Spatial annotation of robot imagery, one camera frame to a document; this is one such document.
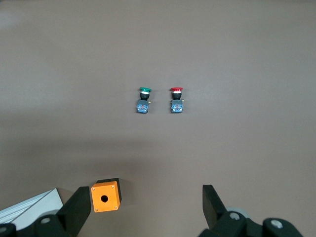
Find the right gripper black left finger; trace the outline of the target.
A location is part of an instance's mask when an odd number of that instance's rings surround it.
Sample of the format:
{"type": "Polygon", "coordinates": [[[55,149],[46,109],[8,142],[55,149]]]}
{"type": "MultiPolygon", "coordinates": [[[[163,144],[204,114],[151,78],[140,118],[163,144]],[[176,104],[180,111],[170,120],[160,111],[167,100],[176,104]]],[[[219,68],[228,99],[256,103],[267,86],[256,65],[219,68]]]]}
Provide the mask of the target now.
{"type": "Polygon", "coordinates": [[[89,187],[79,187],[56,214],[35,221],[34,234],[36,237],[76,237],[89,215],[89,187]]]}

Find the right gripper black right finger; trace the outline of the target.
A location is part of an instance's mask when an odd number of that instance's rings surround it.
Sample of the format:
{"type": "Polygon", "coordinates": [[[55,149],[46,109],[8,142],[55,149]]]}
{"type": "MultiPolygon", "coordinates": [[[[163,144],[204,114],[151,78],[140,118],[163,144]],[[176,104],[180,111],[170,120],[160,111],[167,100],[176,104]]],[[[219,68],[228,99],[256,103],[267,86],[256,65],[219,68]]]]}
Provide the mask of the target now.
{"type": "Polygon", "coordinates": [[[263,227],[237,211],[228,211],[212,185],[203,185],[202,208],[208,224],[201,237],[262,237],[263,227]]]}

